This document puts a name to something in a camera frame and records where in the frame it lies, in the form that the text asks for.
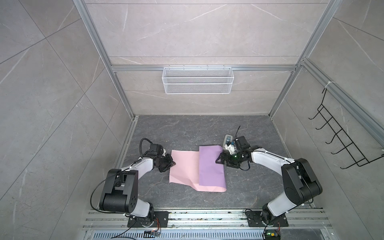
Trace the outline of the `pink wrapping paper sheet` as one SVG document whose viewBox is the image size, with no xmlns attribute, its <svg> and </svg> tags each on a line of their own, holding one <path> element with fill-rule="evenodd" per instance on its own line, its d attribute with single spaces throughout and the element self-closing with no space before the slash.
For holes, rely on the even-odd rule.
<svg viewBox="0 0 384 240">
<path fill-rule="evenodd" d="M 170 169 L 170 183 L 190 186 L 198 192 L 226 192 L 224 166 L 216 163 L 222 152 L 221 146 L 200 146 L 197 152 L 173 150 L 176 165 Z"/>
</svg>

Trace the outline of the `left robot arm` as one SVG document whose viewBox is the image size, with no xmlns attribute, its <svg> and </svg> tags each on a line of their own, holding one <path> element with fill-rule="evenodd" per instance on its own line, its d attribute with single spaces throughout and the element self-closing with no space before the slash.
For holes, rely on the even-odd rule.
<svg viewBox="0 0 384 240">
<path fill-rule="evenodd" d="M 139 199 L 139 179 L 153 169 L 162 173 L 175 165 L 162 145 L 151 143 L 149 149 L 140 153 L 133 164 L 108 172 L 99 201 L 100 211 L 151 219 L 152 204 Z"/>
</svg>

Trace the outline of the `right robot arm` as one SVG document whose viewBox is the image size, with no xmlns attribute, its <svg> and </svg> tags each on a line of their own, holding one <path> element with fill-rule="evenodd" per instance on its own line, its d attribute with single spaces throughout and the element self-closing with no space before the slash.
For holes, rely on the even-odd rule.
<svg viewBox="0 0 384 240">
<path fill-rule="evenodd" d="M 244 136 L 225 144 L 216 164 L 240 169 L 247 162 L 262 165 L 282 177 L 284 191 L 263 206 L 261 217 L 265 224 L 310 201 L 323 192 L 322 185 L 310 163 L 274 154 L 260 146 L 251 146 Z"/>
</svg>

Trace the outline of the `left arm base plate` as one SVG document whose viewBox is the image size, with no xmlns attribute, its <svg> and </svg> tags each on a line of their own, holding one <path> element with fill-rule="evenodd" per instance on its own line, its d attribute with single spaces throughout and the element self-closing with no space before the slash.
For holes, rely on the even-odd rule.
<svg viewBox="0 0 384 240">
<path fill-rule="evenodd" d="M 129 216 L 127 227 L 133 228 L 165 228 L 168 226 L 169 212 L 155 211 L 150 212 L 147 217 L 133 217 Z"/>
</svg>

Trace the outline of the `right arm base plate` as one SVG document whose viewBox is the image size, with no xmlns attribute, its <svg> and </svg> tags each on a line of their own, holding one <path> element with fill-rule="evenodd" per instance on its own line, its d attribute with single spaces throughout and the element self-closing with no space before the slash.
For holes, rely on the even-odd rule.
<svg viewBox="0 0 384 240">
<path fill-rule="evenodd" d="M 285 214 L 278 217 L 270 215 L 266 211 L 252 211 L 245 210 L 245 215 L 248 221 L 249 227 L 288 227 L 288 220 Z"/>
</svg>

